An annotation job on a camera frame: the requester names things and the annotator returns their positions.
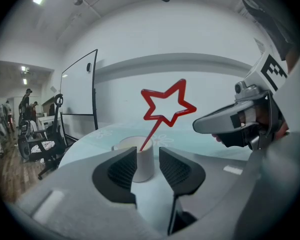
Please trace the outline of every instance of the red star wand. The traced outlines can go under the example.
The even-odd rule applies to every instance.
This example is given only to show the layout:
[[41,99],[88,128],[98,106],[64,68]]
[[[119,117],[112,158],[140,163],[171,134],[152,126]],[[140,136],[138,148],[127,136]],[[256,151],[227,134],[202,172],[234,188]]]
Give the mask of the red star wand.
[[[156,97],[156,98],[161,98],[161,99],[166,99],[173,93],[179,90],[179,96],[178,96],[178,103],[181,106],[184,106],[186,109],[178,111],[174,113],[172,120],[169,121],[164,115],[151,115],[155,109],[156,105],[152,101],[150,97]],[[180,79],[178,82],[176,82],[173,86],[171,86],[167,91],[165,92],[159,92],[159,91],[154,91],[154,90],[146,90],[143,89],[141,91],[141,95],[144,97],[145,101],[149,104],[150,108],[149,110],[145,113],[143,119],[144,120],[157,120],[154,127],[152,128],[151,132],[149,135],[146,137],[142,147],[140,148],[140,151],[142,151],[147,144],[147,142],[150,140],[152,135],[155,133],[155,131],[158,129],[159,125],[164,122],[167,124],[169,127],[174,126],[175,122],[177,121],[178,117],[193,113],[197,111],[197,108],[190,103],[185,101],[185,93],[186,93],[186,80],[185,79]]]

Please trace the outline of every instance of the desk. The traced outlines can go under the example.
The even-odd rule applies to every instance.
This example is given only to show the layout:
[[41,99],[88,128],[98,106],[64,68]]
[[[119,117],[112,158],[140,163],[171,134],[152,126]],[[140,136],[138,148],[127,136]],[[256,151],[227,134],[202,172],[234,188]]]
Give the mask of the desk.
[[[44,130],[44,129],[46,129],[45,123],[52,123],[54,120],[55,120],[55,116],[54,116],[54,115],[52,115],[52,116],[39,117],[39,118],[37,119],[39,130]],[[60,116],[58,116],[58,124],[61,125],[61,118],[60,118]]]
[[[74,161],[111,151],[113,145],[130,136],[147,136],[154,121],[116,123],[98,129],[75,142],[64,155],[59,167]],[[248,147],[225,147],[209,134],[199,134],[192,122],[176,123],[172,128],[161,124],[152,136],[154,150],[154,176],[142,183],[132,183],[137,210],[152,227],[166,235],[171,215],[173,191],[159,168],[159,147],[171,147],[199,155],[248,160]]]

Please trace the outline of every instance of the office chair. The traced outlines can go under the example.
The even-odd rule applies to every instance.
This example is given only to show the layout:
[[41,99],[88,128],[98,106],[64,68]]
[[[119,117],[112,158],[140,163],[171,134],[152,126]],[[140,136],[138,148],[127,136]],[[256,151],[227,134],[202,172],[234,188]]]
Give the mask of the office chair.
[[[61,137],[60,125],[58,126],[58,111],[64,102],[63,95],[60,93],[54,97],[54,103],[56,105],[53,130],[52,130],[52,144],[46,145],[47,140],[45,137],[41,138],[27,138],[26,135],[21,135],[18,138],[18,147],[22,158],[25,161],[36,162],[38,160],[44,160],[44,169],[38,174],[38,179],[42,180],[42,175],[50,169],[56,169],[62,159],[57,158],[57,155],[62,155],[66,150],[66,145]],[[34,134],[43,134],[46,130],[35,131]]]

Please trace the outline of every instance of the ceiling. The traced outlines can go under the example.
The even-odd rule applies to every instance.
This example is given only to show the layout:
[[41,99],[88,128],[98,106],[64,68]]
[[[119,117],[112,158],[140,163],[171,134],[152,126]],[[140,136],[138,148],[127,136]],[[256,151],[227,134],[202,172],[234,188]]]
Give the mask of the ceiling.
[[50,73],[48,70],[31,67],[29,72],[22,75],[19,64],[0,61],[0,81],[11,81],[23,85],[23,78],[26,78],[29,85],[40,86],[47,81]]
[[[19,36],[33,38],[38,33],[47,42],[55,41],[66,47],[92,23],[124,6],[146,0],[83,0],[75,5],[75,0],[43,0],[41,5],[32,0],[20,2],[20,10],[14,14]],[[200,0],[228,8],[252,21],[241,0]]]

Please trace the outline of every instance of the wooden floor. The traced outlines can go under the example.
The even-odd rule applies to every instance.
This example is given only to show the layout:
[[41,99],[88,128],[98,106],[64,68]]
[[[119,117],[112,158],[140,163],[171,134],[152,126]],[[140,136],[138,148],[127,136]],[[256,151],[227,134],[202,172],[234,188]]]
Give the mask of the wooden floor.
[[23,163],[19,156],[16,134],[9,134],[9,141],[4,147],[4,157],[0,158],[0,194],[3,201],[14,203],[23,193],[38,182],[38,173],[44,165],[37,162]]

